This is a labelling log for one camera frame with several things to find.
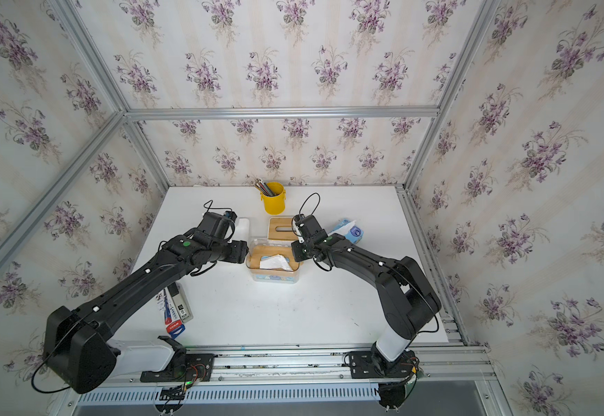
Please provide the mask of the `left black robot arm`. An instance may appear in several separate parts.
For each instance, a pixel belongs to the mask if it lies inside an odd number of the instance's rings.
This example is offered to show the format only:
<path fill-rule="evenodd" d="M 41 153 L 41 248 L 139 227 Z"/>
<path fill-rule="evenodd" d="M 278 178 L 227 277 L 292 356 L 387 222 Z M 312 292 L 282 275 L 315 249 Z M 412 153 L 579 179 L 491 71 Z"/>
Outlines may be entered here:
<path fill-rule="evenodd" d="M 207 210 L 201 223 L 163 243 L 151 260 L 115 287 L 73 310 L 61 306 L 46 321 L 42 363 L 76 393 L 88 393 L 116 369 L 116 331 L 159 292 L 217 263 L 246 260 L 248 244 L 233 238 L 237 214 Z"/>

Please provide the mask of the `clear plastic tissue box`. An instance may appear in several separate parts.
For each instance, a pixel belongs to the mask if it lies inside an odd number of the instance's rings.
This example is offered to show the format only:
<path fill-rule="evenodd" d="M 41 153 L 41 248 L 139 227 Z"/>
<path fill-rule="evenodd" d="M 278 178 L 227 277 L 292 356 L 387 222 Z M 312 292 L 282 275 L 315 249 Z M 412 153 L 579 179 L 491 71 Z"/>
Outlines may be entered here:
<path fill-rule="evenodd" d="M 292 254 L 291 242 L 251 239 L 246 268 L 256 282 L 296 284 L 301 263 Z"/>

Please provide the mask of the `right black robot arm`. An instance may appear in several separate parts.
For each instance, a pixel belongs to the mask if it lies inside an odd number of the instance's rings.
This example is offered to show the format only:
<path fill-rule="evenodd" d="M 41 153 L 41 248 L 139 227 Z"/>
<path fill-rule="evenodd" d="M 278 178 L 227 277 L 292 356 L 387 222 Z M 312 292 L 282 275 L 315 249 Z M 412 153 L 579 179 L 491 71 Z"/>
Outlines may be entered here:
<path fill-rule="evenodd" d="M 338 233 L 329 234 L 312 215 L 294 216 L 291 228 L 297 262 L 310 260 L 324 272 L 344 270 L 377 292 L 388 328 L 374 344 L 376 359 L 397 362 L 426 325 L 438 322 L 440 298 L 413 258 L 397 260 L 367 251 Z"/>

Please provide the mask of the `bamboo tissue box lid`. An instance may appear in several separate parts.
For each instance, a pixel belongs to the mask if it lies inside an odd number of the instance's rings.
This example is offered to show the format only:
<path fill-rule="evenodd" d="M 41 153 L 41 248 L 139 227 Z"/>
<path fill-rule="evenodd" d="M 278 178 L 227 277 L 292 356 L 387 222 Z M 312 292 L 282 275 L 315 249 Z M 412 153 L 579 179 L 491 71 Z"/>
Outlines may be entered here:
<path fill-rule="evenodd" d="M 299 262 L 294 259 L 289 245 L 255 245 L 246 264 L 251 270 L 296 272 L 299 269 Z"/>

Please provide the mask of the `white plastic tray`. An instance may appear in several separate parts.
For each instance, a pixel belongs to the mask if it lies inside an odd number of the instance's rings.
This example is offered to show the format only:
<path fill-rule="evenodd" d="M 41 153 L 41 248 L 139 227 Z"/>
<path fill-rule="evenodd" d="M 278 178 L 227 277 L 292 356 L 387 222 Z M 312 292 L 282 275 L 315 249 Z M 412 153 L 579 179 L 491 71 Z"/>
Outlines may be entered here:
<path fill-rule="evenodd" d="M 236 221 L 233 240 L 246 241 L 250 240 L 251 221 L 249 218 L 239 218 Z"/>

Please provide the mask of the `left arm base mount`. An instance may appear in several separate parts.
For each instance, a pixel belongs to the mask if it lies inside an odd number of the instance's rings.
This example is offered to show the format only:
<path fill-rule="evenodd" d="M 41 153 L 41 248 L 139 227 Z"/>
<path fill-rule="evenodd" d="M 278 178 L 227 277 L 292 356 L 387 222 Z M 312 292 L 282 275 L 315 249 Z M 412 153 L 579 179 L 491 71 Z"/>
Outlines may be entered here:
<path fill-rule="evenodd" d="M 187 393 L 199 382 L 210 381 L 215 364 L 213 354 L 175 354 L 165 369 L 153 372 L 145 371 L 140 376 L 140 383 L 165 383 L 174 384 L 172 388 L 163 388 L 155 399 L 163 407 L 182 405 Z"/>

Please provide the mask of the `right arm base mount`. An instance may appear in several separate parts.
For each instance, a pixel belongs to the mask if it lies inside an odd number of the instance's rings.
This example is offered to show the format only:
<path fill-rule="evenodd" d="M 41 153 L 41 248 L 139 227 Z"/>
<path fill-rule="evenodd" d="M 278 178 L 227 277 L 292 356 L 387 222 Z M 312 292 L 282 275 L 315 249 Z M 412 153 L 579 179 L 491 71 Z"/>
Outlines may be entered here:
<path fill-rule="evenodd" d="M 393 362 L 381 355 L 376 346 L 369 351 L 350 351 L 343 365 L 353 380 L 379 380 L 379 404 L 387 411 L 399 411 L 414 391 L 421 375 L 420 360 L 413 351 L 405 350 Z"/>

